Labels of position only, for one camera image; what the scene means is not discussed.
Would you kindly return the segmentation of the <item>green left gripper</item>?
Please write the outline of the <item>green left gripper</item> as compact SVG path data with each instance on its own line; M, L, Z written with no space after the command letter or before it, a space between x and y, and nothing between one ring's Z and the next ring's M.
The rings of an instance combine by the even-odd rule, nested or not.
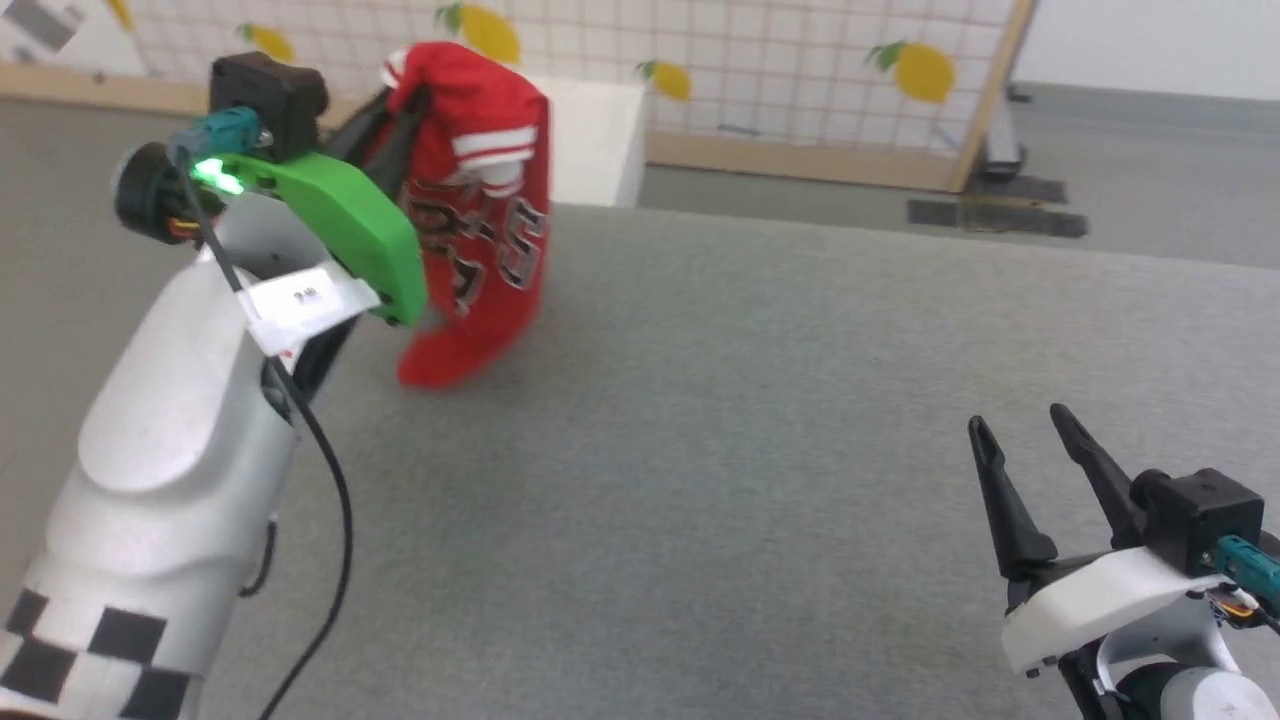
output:
M429 109L430 91L416 87L398 111L381 90L337 127L325 155L283 164L223 155L219 172L206 163L191 174L204 190L242 188L228 200L215 232L230 261L268 279L332 258L365 281L380 300L371 314L417 325L428 304L419 240L398 197ZM374 167L374 183L356 167Z

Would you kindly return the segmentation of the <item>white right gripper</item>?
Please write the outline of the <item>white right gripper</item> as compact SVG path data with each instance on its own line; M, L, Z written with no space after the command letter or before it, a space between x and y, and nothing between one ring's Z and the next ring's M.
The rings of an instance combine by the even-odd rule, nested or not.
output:
M1009 666L1024 674L1096 643L1097 659L1087 667L1100 682L1117 680L1115 667L1161 655L1235 671L1206 597L1224 577L1185 577L1151 551L1134 548L1143 544L1146 515L1132 501L1130 477L1065 404L1052 404L1050 418L1103 512L1111 547L1123 551L1051 583L1005 618L1000 639ZM1014 487L986 419L972 416L966 430L998 573L1007 582L1023 582L1057 559L1057 546L1037 527Z

